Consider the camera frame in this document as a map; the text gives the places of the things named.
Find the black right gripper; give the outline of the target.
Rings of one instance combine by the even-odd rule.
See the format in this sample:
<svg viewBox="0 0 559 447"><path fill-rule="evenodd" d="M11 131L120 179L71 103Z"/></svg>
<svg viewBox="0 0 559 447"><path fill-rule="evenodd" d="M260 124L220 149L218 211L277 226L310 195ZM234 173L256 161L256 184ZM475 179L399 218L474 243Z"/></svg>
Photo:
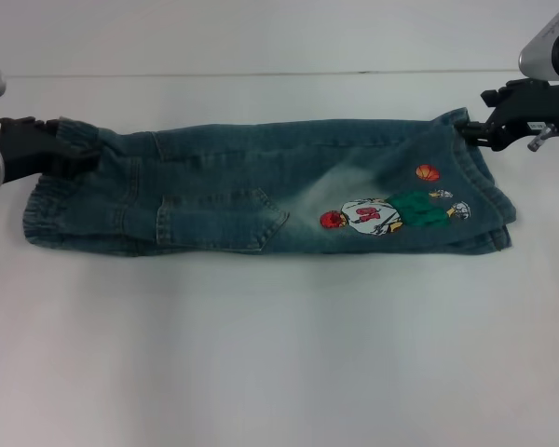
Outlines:
<svg viewBox="0 0 559 447"><path fill-rule="evenodd" d="M471 145L500 152L530 136L528 149L536 152L546 141L559 137L559 85L536 79L508 82L481 94L493 110L484 123L461 124L460 135Z"/></svg>

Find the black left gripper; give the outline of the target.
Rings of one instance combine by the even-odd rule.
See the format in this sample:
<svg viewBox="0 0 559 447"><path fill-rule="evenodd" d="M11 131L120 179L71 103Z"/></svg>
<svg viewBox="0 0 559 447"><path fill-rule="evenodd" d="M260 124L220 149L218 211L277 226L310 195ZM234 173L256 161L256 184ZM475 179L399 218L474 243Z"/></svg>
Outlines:
<svg viewBox="0 0 559 447"><path fill-rule="evenodd" d="M60 119L37 120L32 116L0 119L0 155L4 180L16 181L34 174L77 176L95 170L101 151L79 149L57 136Z"/></svg>

